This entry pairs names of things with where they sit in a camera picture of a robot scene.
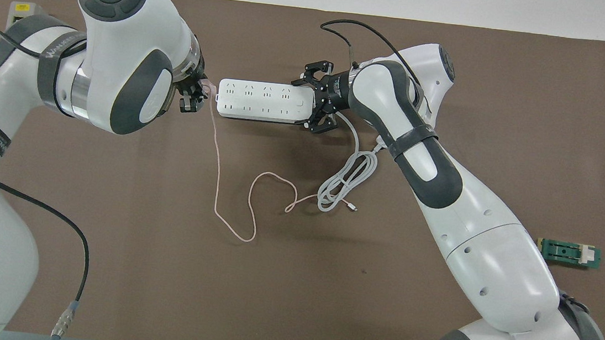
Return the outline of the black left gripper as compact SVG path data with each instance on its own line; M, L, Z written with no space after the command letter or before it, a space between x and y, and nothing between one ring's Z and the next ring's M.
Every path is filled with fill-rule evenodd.
M180 111L182 113L199 112L204 107L203 91L211 90L211 82L205 72L200 69L188 68L184 78L176 83L180 98Z

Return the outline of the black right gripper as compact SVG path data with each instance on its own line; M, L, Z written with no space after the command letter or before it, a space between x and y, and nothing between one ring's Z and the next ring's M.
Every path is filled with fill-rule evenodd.
M349 74L346 70L333 73L334 64L330 61L317 61L306 64L300 79L292 81L292 86L310 85L315 91L315 106L304 127L310 133L320 134L338 127L335 113L349 109Z

